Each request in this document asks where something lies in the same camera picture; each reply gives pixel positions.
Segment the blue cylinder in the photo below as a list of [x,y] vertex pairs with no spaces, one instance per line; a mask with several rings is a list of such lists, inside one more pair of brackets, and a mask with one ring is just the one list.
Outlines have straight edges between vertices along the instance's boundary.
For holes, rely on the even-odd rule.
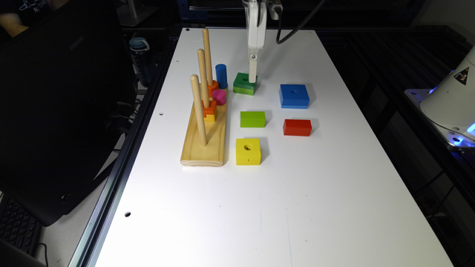
[[226,73],[226,66],[224,64],[216,65],[216,81],[220,89],[228,87],[228,76]]
[[147,40],[143,37],[137,37],[132,38],[128,43],[134,66],[139,74],[140,83],[143,86],[148,86],[154,76],[157,75],[157,66]]

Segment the yellow square block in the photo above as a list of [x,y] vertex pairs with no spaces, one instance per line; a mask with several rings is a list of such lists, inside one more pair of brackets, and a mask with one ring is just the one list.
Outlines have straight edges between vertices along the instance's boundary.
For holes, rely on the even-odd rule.
[[216,122],[216,117],[214,115],[206,115],[204,119],[205,119],[205,122]]
[[236,165],[260,165],[259,139],[236,139]]

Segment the white device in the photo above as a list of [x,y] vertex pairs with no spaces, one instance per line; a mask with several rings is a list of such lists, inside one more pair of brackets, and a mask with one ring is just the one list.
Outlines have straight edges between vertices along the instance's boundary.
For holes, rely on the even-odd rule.
[[475,48],[421,101],[433,123],[475,141]]
[[271,18],[278,19],[275,8],[282,10],[280,0],[243,0],[246,10],[247,47],[249,57],[249,82],[255,83],[258,71],[258,54],[266,42],[267,8]]

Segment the red block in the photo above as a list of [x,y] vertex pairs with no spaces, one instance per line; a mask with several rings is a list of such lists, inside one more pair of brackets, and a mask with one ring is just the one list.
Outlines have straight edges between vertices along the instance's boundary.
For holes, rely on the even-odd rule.
[[284,135],[310,136],[312,123],[309,119],[286,119],[284,121]]

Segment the green block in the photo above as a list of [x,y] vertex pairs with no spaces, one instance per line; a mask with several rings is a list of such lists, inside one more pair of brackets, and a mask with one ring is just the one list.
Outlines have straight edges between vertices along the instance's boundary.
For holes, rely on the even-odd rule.
[[255,77],[255,83],[249,82],[249,74],[246,73],[237,73],[235,82],[232,84],[232,87],[244,88],[244,89],[253,89],[258,83],[258,77]]
[[241,111],[240,126],[242,128],[264,128],[266,113],[264,111]]
[[232,87],[232,91],[235,93],[242,93],[242,94],[247,94],[250,96],[254,96],[254,90],[253,89],[245,89],[245,88],[239,88],[239,87]]

